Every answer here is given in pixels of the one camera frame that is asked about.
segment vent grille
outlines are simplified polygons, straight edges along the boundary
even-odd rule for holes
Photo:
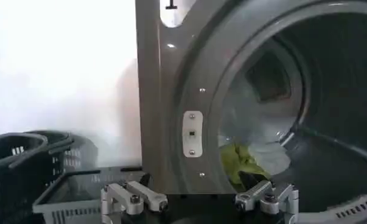
[[[357,214],[359,212],[363,212],[364,210],[367,210],[367,201],[365,201],[364,203],[361,203],[360,205],[355,206],[354,208],[338,212],[338,213],[336,213],[336,216],[339,219],[343,219],[343,218],[345,218],[349,215],[354,215],[354,214]]]

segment gray plastic crate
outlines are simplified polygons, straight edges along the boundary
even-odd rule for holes
[[[140,181],[144,174],[139,167],[64,173],[36,200],[33,212],[44,215],[46,224],[97,220],[100,217],[100,190],[104,185]]]

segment clamp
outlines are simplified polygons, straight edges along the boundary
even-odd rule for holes
[[[252,211],[260,201],[260,210],[269,215],[284,212],[285,223],[298,221],[299,191],[292,184],[281,184],[272,188],[269,181],[261,181],[247,192],[237,194],[235,206],[240,212]]]
[[[139,195],[153,212],[164,212],[168,208],[167,196],[164,194],[156,193],[135,181],[128,182],[127,189]]]
[[[144,202],[154,212],[167,209],[167,196],[158,194],[142,184],[131,181],[120,184],[109,184],[101,189],[101,215],[104,224],[121,223],[121,213],[139,215],[144,210]]]

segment black base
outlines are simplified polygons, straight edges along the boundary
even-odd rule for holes
[[[169,209],[163,214],[150,212],[124,215],[125,224],[199,224],[199,223],[283,223],[283,215],[265,215],[260,211],[240,214],[234,206],[235,195],[168,195]]]

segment white wall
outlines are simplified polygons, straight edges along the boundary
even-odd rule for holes
[[[73,131],[116,166],[139,123],[134,0],[0,0],[0,133]]]

